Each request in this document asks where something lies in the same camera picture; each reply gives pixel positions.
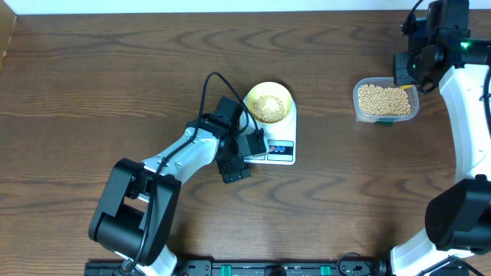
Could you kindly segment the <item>yellow bowl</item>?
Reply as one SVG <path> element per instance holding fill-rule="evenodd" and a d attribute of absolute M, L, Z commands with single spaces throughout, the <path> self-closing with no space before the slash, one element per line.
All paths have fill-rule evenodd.
<path fill-rule="evenodd" d="M 276 82 L 255 85 L 244 102 L 257 122 L 274 124 L 282 122 L 294 107 L 294 100 L 286 87 Z"/>

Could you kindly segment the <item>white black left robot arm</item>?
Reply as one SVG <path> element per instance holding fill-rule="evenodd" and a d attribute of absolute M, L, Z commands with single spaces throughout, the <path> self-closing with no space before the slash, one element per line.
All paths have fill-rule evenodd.
<path fill-rule="evenodd" d="M 88 236 L 124 258 L 103 275 L 171 275 L 177 258 L 166 243 L 182 185 L 215 162 L 225 183 L 250 177 L 247 156 L 269 151 L 262 129 L 239 125 L 252 115 L 241 101 L 222 97 L 213 113 L 199 113 L 163 152 L 134 162 L 118 161 L 91 220 Z"/>

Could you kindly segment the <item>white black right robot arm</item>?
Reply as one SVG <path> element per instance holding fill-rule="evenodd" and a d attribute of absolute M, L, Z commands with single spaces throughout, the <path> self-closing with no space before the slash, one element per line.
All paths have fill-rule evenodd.
<path fill-rule="evenodd" d="M 394 84 L 446 104 L 455 183 L 430 201 L 425 226 L 390 250 L 391 275 L 474 272 L 465 258 L 490 251 L 490 42 L 470 37 L 468 0 L 439 0 L 401 26 L 408 49 L 394 55 Z"/>

